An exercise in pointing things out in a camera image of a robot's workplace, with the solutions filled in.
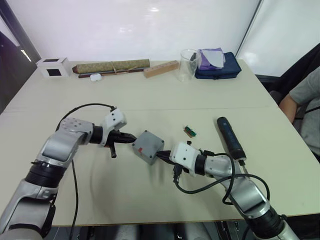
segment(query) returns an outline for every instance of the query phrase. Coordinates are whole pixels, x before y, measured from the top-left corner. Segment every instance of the robotic arm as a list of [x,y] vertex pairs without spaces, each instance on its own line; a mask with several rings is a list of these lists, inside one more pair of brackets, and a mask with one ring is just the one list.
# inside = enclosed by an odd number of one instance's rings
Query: robotic arm
[[[179,187],[179,176],[182,169],[195,176],[206,175],[217,180],[229,177],[221,184],[227,190],[231,184],[232,164],[227,155],[215,155],[212,152],[204,154],[191,145],[180,142],[174,149],[158,152],[158,156],[175,164],[173,182]],[[257,185],[247,176],[242,176],[240,164],[234,161],[235,179],[229,194],[229,199],[247,222],[258,240],[298,240],[284,219],[271,207],[268,199],[263,195]]]
[[[108,147],[115,158],[115,143],[133,143],[136,138],[119,132],[126,125],[119,109],[112,109],[101,126],[75,118],[61,121],[59,129],[45,142],[26,178],[21,180],[0,218],[0,240],[41,240],[51,229],[58,185],[80,145]],[[179,143],[173,151],[157,156],[175,165],[174,183],[179,186],[182,170],[221,181],[229,199],[259,240],[298,240],[289,225],[271,207],[268,199],[248,176],[241,175],[238,161],[225,155],[204,154],[189,144]]]
[[132,143],[136,138],[119,132],[127,124],[117,108],[101,126],[75,118],[61,121],[40,150],[25,179],[21,180],[0,218],[0,240],[41,240],[51,229],[58,185],[80,145],[108,147],[115,158],[115,143]]

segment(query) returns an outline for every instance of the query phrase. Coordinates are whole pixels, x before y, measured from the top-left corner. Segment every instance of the gray box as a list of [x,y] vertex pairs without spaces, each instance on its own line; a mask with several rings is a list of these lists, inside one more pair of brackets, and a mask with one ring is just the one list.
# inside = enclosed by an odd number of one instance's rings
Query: gray box
[[157,152],[162,151],[164,146],[165,141],[147,130],[132,143],[134,154],[150,165],[155,163]]

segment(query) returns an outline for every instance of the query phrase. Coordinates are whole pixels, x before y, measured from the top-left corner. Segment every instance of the purple cloth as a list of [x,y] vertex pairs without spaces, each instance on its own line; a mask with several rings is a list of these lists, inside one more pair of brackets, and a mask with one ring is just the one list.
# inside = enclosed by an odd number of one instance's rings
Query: purple cloth
[[210,64],[210,62],[207,60],[207,58],[205,57],[205,55],[202,53],[203,50],[206,51],[220,51],[222,52],[222,49],[219,48],[206,48],[206,49],[199,49],[197,52],[197,55],[200,55],[200,60],[198,62],[198,69],[199,70],[216,70],[216,69],[221,69],[221,67],[216,67]]

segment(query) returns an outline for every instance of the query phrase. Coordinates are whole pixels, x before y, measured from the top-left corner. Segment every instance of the clear glass cup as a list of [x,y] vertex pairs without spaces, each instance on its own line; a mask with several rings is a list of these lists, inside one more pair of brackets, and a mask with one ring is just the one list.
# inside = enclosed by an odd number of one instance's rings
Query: clear glass cup
[[198,61],[196,53],[197,50],[194,49],[184,49],[181,51],[178,72],[178,79],[181,82],[187,82],[195,76]]

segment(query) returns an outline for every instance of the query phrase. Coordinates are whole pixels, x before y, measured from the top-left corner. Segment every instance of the black cable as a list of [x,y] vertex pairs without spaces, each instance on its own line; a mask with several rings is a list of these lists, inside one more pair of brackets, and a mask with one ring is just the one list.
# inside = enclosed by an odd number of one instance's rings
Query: black cable
[[243,235],[242,235],[241,240],[246,240],[246,237],[247,237],[247,235],[248,235],[249,230],[250,230],[250,227],[247,226],[246,229],[245,229],[244,232],[243,232]]
[[77,215],[78,215],[78,207],[79,207],[78,183],[77,183],[77,177],[76,177],[75,163],[74,163],[73,159],[71,161],[71,164],[72,164],[72,172],[73,172],[73,179],[74,179],[74,189],[75,189],[75,210],[74,210],[74,216],[73,216],[71,231],[70,231],[70,234],[69,234],[69,240],[72,240],[72,237],[74,235],[75,224],[76,224]]
[[[61,120],[59,121],[58,125],[56,126],[55,131],[59,130],[59,126],[60,126],[60,124],[61,124],[63,119],[67,118],[70,114],[74,113],[78,109],[81,109],[81,108],[84,108],[84,107],[87,107],[87,106],[104,106],[104,107],[111,108],[111,110],[114,110],[116,108],[115,106],[111,106],[111,105],[107,105],[107,104],[103,104],[103,103],[88,103],[88,104],[77,106],[74,109],[72,109],[71,111],[69,111],[66,115],[64,115],[63,118],[61,118]],[[72,172],[73,172],[74,188],[75,188],[75,210],[74,210],[74,216],[73,216],[71,231],[70,231],[70,234],[69,234],[69,240],[72,240],[72,237],[73,237],[73,234],[74,234],[75,224],[76,224],[77,215],[78,215],[78,207],[79,207],[78,183],[77,183],[77,176],[76,176],[76,170],[75,170],[75,163],[74,163],[73,159],[71,160],[71,164],[72,164]]]
[[111,106],[111,105],[107,105],[107,104],[103,104],[103,103],[88,103],[88,104],[77,106],[74,109],[72,109],[71,111],[69,111],[66,115],[64,115],[63,118],[61,118],[61,120],[59,121],[58,125],[56,126],[55,131],[58,131],[60,123],[62,122],[63,119],[67,118],[70,114],[74,113],[78,109],[81,109],[81,108],[84,108],[84,107],[87,107],[87,106],[104,106],[104,107],[111,108],[111,110],[114,110],[116,108],[115,106]]
[[[222,183],[223,181],[226,181],[226,180],[228,180],[228,179],[231,179],[231,177],[232,177],[231,175],[230,175],[230,176],[223,177],[223,178],[221,178],[221,179],[219,179],[219,180],[217,180],[217,181],[214,181],[214,182],[212,182],[212,183],[210,183],[210,184],[208,184],[208,185],[206,185],[206,186],[204,186],[204,187],[201,187],[201,188],[199,188],[199,189],[196,189],[196,190],[185,190],[185,189],[183,189],[181,186],[179,186],[179,182],[176,181],[176,180],[174,181],[174,184],[176,185],[176,187],[177,187],[181,192],[183,192],[183,193],[185,193],[185,194],[197,194],[197,193],[200,193],[200,192],[202,192],[202,191],[204,191],[204,190],[207,190],[207,189],[209,189],[209,188],[211,188],[211,187],[213,187],[213,186],[215,186],[215,185],[217,185],[217,184],[220,184],[220,183]],[[253,175],[253,174],[247,174],[247,173],[235,174],[234,177],[235,177],[235,178],[238,178],[238,177],[250,177],[250,178],[258,179],[259,181],[261,181],[261,182],[263,183],[263,185],[264,185],[264,187],[265,187],[265,190],[266,190],[266,198],[268,199],[268,201],[270,200],[270,190],[269,190],[269,187],[268,187],[267,183],[266,183],[261,177],[256,176],[256,175]]]
[[235,174],[236,174],[236,169],[235,169],[235,162],[234,159],[228,154],[228,153],[216,153],[215,156],[221,156],[221,155],[225,155],[227,157],[229,157],[230,162],[231,162],[231,179],[230,179],[230,184],[229,187],[227,189],[227,191],[225,192],[224,197],[222,198],[222,202],[226,205],[233,205],[232,202],[228,202],[226,201],[226,199],[229,197],[232,187],[234,186],[234,182],[235,182]]
[[158,151],[156,153],[156,156],[158,158],[160,158],[161,160],[165,161],[167,164],[175,165],[175,163],[173,161],[171,161],[170,158],[169,158],[170,152],[171,152],[170,150]]

